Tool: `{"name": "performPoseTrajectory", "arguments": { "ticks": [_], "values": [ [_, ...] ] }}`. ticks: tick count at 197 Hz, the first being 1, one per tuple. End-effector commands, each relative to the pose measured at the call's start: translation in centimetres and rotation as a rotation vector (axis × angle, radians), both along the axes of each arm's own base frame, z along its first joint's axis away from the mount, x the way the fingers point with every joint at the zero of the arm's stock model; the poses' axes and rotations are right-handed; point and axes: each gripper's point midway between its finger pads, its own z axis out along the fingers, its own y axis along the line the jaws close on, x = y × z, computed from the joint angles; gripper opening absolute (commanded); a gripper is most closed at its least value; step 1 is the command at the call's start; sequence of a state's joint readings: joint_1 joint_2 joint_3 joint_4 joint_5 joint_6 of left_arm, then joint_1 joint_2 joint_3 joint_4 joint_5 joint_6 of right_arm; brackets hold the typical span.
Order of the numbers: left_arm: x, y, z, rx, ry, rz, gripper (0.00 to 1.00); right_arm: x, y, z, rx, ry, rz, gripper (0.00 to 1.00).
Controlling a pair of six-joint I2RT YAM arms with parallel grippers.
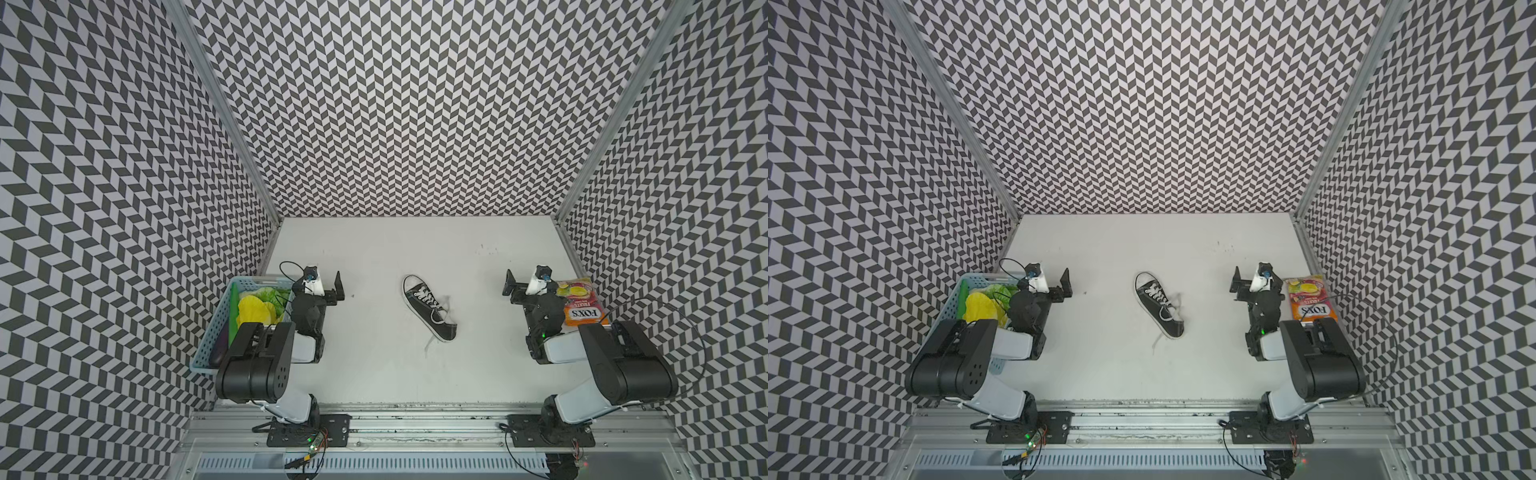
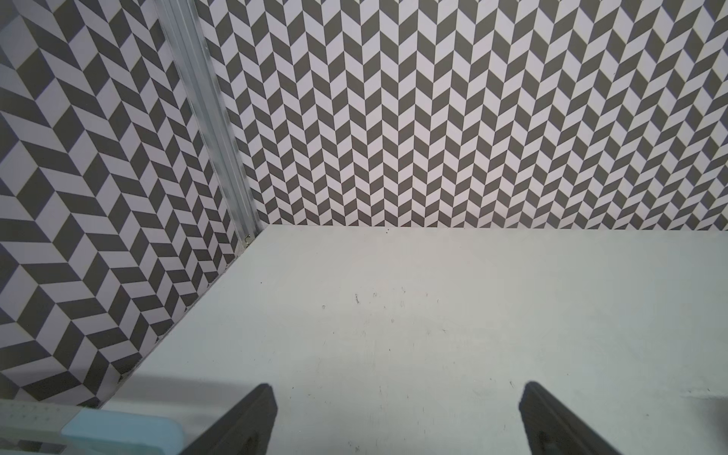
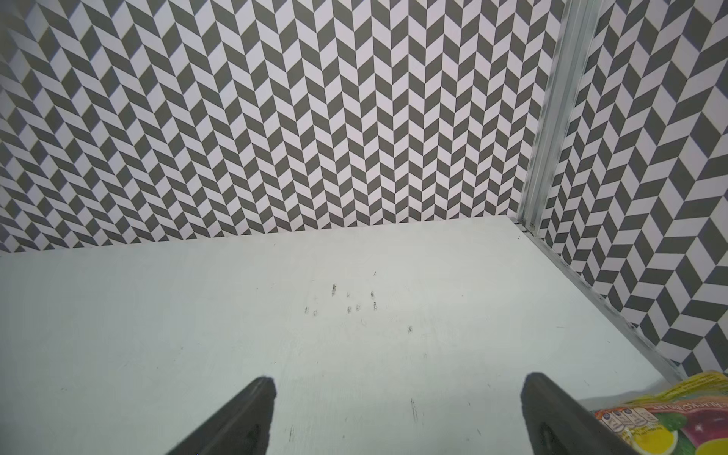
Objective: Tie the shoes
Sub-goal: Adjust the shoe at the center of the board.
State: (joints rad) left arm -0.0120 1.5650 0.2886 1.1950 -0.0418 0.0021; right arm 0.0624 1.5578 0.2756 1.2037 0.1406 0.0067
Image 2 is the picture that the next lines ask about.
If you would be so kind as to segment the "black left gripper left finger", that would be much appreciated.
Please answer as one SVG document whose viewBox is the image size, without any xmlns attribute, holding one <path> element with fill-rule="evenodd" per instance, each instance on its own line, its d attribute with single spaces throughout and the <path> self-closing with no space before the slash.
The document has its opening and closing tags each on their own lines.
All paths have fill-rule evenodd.
<svg viewBox="0 0 728 455">
<path fill-rule="evenodd" d="M 277 414 L 273 388 L 260 384 L 180 454 L 264 455 Z"/>
</svg>

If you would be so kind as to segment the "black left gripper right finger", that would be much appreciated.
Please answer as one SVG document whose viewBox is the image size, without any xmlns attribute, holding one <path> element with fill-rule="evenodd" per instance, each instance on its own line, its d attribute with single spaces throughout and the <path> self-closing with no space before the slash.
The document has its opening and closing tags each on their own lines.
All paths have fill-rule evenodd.
<svg viewBox="0 0 728 455">
<path fill-rule="evenodd" d="M 519 412 L 532 454 L 619 454 L 536 381 L 525 384 Z"/>
</svg>

